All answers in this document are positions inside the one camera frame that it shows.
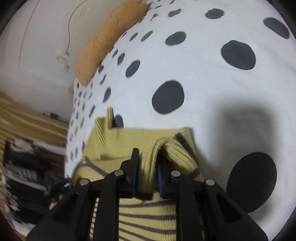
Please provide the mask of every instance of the gray stripe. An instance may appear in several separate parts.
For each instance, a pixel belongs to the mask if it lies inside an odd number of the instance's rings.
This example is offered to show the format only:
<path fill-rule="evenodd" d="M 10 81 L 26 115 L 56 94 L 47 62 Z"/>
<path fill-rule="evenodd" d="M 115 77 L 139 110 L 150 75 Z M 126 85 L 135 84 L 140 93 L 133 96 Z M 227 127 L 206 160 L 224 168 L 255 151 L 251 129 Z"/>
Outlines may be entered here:
<path fill-rule="evenodd" d="M 119 239 L 123 240 L 123 241 L 130 241 L 129 239 L 126 239 L 124 237 L 118 236 Z"/>
<path fill-rule="evenodd" d="M 144 240 L 144 241 L 155 241 L 155 240 L 153 240 L 153 239 L 146 238 L 146 237 L 144 237 L 144 236 L 142 236 L 142 235 L 140 235 L 140 234 L 136 234 L 136 233 L 133 233 L 133 232 L 130 232 L 130 231 L 127 231 L 127 230 L 121 229 L 121 228 L 118 228 L 118 230 L 119 230 L 119 231 L 122 231 L 122 232 L 124 232 L 124 233 L 126 233 L 126 234 L 132 235 L 132 236 L 134 236 L 134 237 L 137 237 L 137 238 L 139 238 L 140 240 Z"/>
<path fill-rule="evenodd" d="M 97 173 L 101 174 L 103 177 L 106 177 L 108 175 L 107 172 L 103 171 L 101 168 L 98 168 L 95 164 L 93 164 L 89 158 L 86 156 L 84 158 L 85 162 L 86 162 L 86 166 L 90 167 L 91 169 L 95 170 Z"/>
<path fill-rule="evenodd" d="M 190 145 L 185 140 L 185 138 L 182 136 L 182 134 L 181 133 L 177 133 L 175 135 L 175 137 L 176 137 L 177 141 L 183 146 L 183 148 L 185 149 L 185 151 L 187 151 L 188 154 L 192 157 L 192 159 L 195 160 L 196 164 L 198 164 L 197 157 L 195 156 L 193 150 L 191 149 Z"/>
<path fill-rule="evenodd" d="M 147 203 L 138 203 L 138 204 L 120 204 L 119 207 L 158 207 L 158 206 L 167 206 L 167 205 L 172 205 L 175 204 L 174 199 L 165 199 L 165 200 L 160 200 L 157 202 L 147 202 Z"/>
<path fill-rule="evenodd" d="M 175 229 L 174 230 L 172 230 L 172 229 L 169 229 L 169 230 L 156 229 L 156 228 L 150 228 L 150 227 L 138 225 L 138 224 L 135 224 L 135 223 L 124 222 L 124 221 L 121 221 L 121 220 L 119 220 L 118 222 L 121 223 L 121 224 L 125 224 L 125 225 L 128 225 L 128 226 L 134 227 L 134 228 L 139 228 L 139 229 L 146 230 L 146 231 L 153 232 L 153 233 L 165 234 L 165 235 L 176 234 Z"/>
<path fill-rule="evenodd" d="M 84 161 L 86 162 L 85 164 L 82 164 L 81 162 L 76 166 L 74 172 L 73 172 L 73 177 L 75 176 L 76 172 L 81 168 L 81 167 L 89 167 L 102 175 L 103 177 L 106 177 L 108 175 L 107 172 L 103 171 L 101 168 L 98 168 L 95 164 L 93 164 L 87 156 L 84 157 Z"/>
<path fill-rule="evenodd" d="M 129 213 L 119 213 L 120 216 L 129 218 L 143 218 L 152 220 L 176 220 L 176 215 L 140 215 L 140 214 L 129 214 Z"/>
<path fill-rule="evenodd" d="M 190 178 L 196 178 L 200 174 L 200 168 L 196 168 L 192 173 L 189 174 Z"/>

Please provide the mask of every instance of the pile of clothes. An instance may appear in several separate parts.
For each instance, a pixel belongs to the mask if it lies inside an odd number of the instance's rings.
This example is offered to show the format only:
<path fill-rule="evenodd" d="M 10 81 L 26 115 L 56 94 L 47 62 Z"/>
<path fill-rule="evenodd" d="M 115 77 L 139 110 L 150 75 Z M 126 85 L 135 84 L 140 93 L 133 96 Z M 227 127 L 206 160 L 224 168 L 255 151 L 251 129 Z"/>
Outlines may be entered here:
<path fill-rule="evenodd" d="M 65 149 L 41 142 L 6 142 L 3 156 L 3 197 L 6 219 L 27 236 L 70 188 L 63 178 Z"/>

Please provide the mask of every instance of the black polka dot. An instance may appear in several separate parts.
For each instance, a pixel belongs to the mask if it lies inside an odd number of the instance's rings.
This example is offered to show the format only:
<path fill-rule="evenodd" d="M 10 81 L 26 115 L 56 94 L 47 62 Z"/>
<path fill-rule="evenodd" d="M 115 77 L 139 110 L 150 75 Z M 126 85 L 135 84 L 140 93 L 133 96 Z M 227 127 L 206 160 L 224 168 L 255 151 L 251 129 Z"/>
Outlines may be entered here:
<path fill-rule="evenodd" d="M 104 65 L 101 65 L 101 66 L 99 67 L 98 72 L 101 73 L 101 72 L 103 71 L 103 69 L 104 69 Z"/>
<path fill-rule="evenodd" d="M 104 83 L 104 81 L 105 81 L 105 79 L 106 79 L 106 76 L 107 76 L 107 74 L 104 74 L 104 77 L 102 78 L 102 80 L 101 80 L 101 82 L 100 82 L 100 85 L 102 85 L 102 84 Z"/>
<path fill-rule="evenodd" d="M 221 18 L 223 15 L 224 15 L 224 11 L 218 8 L 213 8 L 205 14 L 205 16 L 209 19 Z"/>
<path fill-rule="evenodd" d="M 180 9 L 180 8 L 177 9 L 177 10 L 174 10 L 174 11 L 170 11 L 170 12 L 168 13 L 168 17 L 173 17 L 173 16 L 179 14 L 180 12 L 181 12 L 181 9 Z"/>
<path fill-rule="evenodd" d="M 85 142 L 82 141 L 82 148 L 81 148 L 82 152 L 84 151 L 84 148 L 85 148 Z"/>
<path fill-rule="evenodd" d="M 117 59 L 117 65 L 120 65 L 124 59 L 125 53 L 122 53 Z"/>
<path fill-rule="evenodd" d="M 138 23 L 141 23 L 144 20 L 145 17 L 142 17 Z"/>
<path fill-rule="evenodd" d="M 114 58 L 117 53 L 118 53 L 118 49 L 114 51 L 112 58 Z"/>
<path fill-rule="evenodd" d="M 75 136 L 77 135 L 77 132 L 78 132 L 78 126 L 76 126 L 76 128 L 75 128 L 75 132 L 74 132 Z"/>
<path fill-rule="evenodd" d="M 184 91 L 176 80 L 162 84 L 152 97 L 152 106 L 160 114 L 168 114 L 178 109 L 184 102 Z"/>
<path fill-rule="evenodd" d="M 132 37 L 130 38 L 130 41 L 132 41 L 135 37 L 137 37 L 138 34 L 139 34 L 139 33 L 135 33 L 135 34 L 133 34 Z"/>
<path fill-rule="evenodd" d="M 151 8 L 150 8 L 151 5 L 152 5 L 152 2 L 150 2 L 150 3 L 147 4 L 147 6 L 148 6 L 148 11 L 147 12 L 149 12 L 151 10 Z"/>
<path fill-rule="evenodd" d="M 105 91 L 105 95 L 104 95 L 103 103 L 106 102 L 106 101 L 109 99 L 110 94 L 111 94 L 111 88 L 108 87 L 108 88 L 106 89 L 106 91 Z"/>
<path fill-rule="evenodd" d="M 148 33 L 146 33 L 146 34 L 141 38 L 141 42 L 143 42 L 144 40 L 148 39 L 152 33 L 153 33 L 152 30 L 149 31 Z"/>
<path fill-rule="evenodd" d="M 276 184 L 276 166 L 262 152 L 244 156 L 232 169 L 227 194 L 247 213 L 264 204 Z"/>
<path fill-rule="evenodd" d="M 131 65 L 126 69 L 126 77 L 132 77 L 134 73 L 137 72 L 138 68 L 140 66 L 140 61 L 135 60 L 134 62 L 131 63 Z"/>
<path fill-rule="evenodd" d="M 123 128 L 123 119 L 121 115 L 116 115 L 114 120 L 113 120 L 113 127 L 121 127 Z"/>
<path fill-rule="evenodd" d="M 96 108 L 96 106 L 93 105 L 92 108 L 91 108 L 91 111 L 89 113 L 89 118 L 91 118 L 92 114 L 94 113 L 95 108 Z"/>
<path fill-rule="evenodd" d="M 152 21 L 153 18 L 156 18 L 158 16 L 157 13 L 153 14 L 152 18 L 150 19 L 150 22 Z"/>
<path fill-rule="evenodd" d="M 75 148 L 75 158 L 77 159 L 77 155 L 78 155 L 78 148 Z"/>
<path fill-rule="evenodd" d="M 81 121 L 81 123 L 80 123 L 80 128 L 83 127 L 83 124 L 84 124 L 84 117 L 82 118 L 82 121 Z"/>
<path fill-rule="evenodd" d="M 283 37 L 284 39 L 288 39 L 290 37 L 290 32 L 288 28 L 279 20 L 275 18 L 265 18 L 263 23 L 270 30 Z"/>
<path fill-rule="evenodd" d="M 256 56 L 251 47 L 245 43 L 231 40 L 221 48 L 224 60 L 233 67 L 243 70 L 254 68 Z"/>
<path fill-rule="evenodd" d="M 165 40 L 165 43 L 167 45 L 177 45 L 183 43 L 185 39 L 186 34 L 184 32 L 175 32 Z"/>

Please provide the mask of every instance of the yellow striped sweater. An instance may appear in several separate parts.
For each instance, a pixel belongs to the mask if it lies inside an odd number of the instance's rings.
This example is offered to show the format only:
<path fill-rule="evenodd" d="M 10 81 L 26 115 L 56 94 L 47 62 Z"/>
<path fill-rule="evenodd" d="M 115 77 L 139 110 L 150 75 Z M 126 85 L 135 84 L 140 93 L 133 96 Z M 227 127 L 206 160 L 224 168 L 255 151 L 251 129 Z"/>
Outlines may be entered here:
<path fill-rule="evenodd" d="M 196 150 L 187 128 L 173 130 L 142 130 L 112 128 L 112 108 L 107 116 L 97 118 L 83 152 L 83 158 L 73 174 L 74 184 L 81 178 L 96 181 L 120 168 L 130 159 L 133 148 L 140 150 L 138 187 L 142 193 L 154 193 L 157 187 L 155 161 L 159 151 L 177 170 L 203 181 L 196 160 Z M 98 200 L 91 221 L 92 238 Z M 151 201 L 136 198 L 120 199 L 119 239 L 124 241 L 176 240 L 176 208 L 172 199 L 161 199 L 155 192 Z"/>

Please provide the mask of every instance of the bed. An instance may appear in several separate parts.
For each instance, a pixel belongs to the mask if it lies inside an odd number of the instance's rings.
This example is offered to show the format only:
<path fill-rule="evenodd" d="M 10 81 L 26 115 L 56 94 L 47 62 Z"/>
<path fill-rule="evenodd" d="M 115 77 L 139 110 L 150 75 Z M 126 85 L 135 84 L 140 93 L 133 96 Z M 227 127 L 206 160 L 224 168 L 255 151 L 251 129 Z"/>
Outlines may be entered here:
<path fill-rule="evenodd" d="M 76 80 L 65 175 L 108 107 L 114 128 L 186 126 L 204 177 L 273 240 L 296 206 L 291 29 L 265 0 L 152 1 L 90 83 Z"/>

